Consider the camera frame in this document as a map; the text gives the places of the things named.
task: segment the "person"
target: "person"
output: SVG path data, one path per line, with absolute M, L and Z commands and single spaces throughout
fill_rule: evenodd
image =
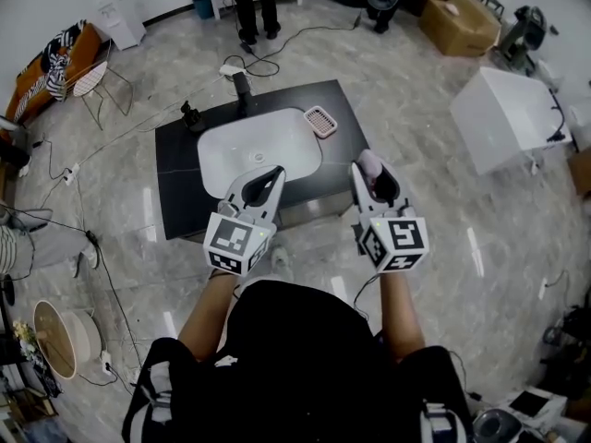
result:
M 388 24 L 396 10 L 398 9 L 398 5 L 394 6 L 390 10 L 382 10 L 379 11 L 371 5 L 368 5 L 368 17 L 376 22 L 376 26 L 374 26 L 373 30 L 376 31 L 378 34 L 385 33 L 389 28 L 390 25 Z
M 274 40 L 281 30 L 281 25 L 277 21 L 277 5 L 274 0 L 260 0 L 260 5 L 267 39 Z M 238 37 L 249 46 L 256 44 L 259 31 L 253 0 L 235 0 L 235 9 L 241 26 Z
M 291 270 L 281 249 L 271 264 Z M 218 351 L 236 284 L 214 270 L 178 339 L 152 344 L 125 442 L 420 442 L 425 401 L 470 427 L 451 357 L 426 346 L 403 273 L 380 275 L 379 337 L 329 293 L 255 280 L 235 303 Z
M 0 202 L 0 273 L 12 280 L 34 269 L 66 262 L 72 277 L 78 276 L 79 257 L 92 268 L 99 265 L 96 248 L 86 234 L 48 223 L 51 210 L 14 211 Z

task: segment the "orange chair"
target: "orange chair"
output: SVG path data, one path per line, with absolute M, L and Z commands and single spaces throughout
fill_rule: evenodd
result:
M 96 32 L 96 29 L 90 23 L 87 23 L 70 51 L 70 64 L 66 68 L 65 87 L 72 87 L 74 81 L 92 69 L 92 63 L 100 47 L 101 37 Z M 65 51 L 65 48 L 60 50 L 62 54 Z M 30 64 L 24 74 L 17 77 L 17 87 L 6 109 L 6 118 L 8 120 L 14 120 L 20 98 L 27 93 L 41 76 L 43 76 L 43 71 L 41 70 L 41 56 L 39 56 Z M 41 90 L 29 100 L 27 108 L 18 119 L 18 122 L 23 123 L 28 118 L 37 114 L 52 99 L 53 97 L 47 89 Z

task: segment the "blue trash can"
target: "blue trash can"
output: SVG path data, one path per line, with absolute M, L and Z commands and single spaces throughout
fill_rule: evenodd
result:
M 213 17 L 213 6 L 211 0 L 193 0 L 195 11 L 201 19 L 208 19 Z

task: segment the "black and white marker cube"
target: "black and white marker cube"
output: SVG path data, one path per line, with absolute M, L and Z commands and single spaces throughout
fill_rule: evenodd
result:
M 359 244 L 377 272 L 413 269 L 428 253 L 424 218 L 372 218 Z
M 246 276 L 269 247 L 273 232 L 260 226 L 212 213 L 203 249 L 207 263 L 236 276 Z

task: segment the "black countertop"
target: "black countertop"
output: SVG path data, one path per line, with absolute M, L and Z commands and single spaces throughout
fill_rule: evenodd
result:
M 337 130 L 326 139 L 318 139 L 322 152 L 319 169 L 285 184 L 280 209 L 349 190 L 349 163 L 368 143 L 337 80 L 261 93 L 248 104 L 248 116 L 290 107 L 306 111 L 315 105 L 334 118 Z M 211 108 L 201 115 L 208 129 L 234 122 L 239 119 L 237 102 Z M 197 139 L 182 119 L 156 129 L 156 164 L 166 239 L 206 230 L 210 214 L 217 210 L 220 200 L 205 190 Z

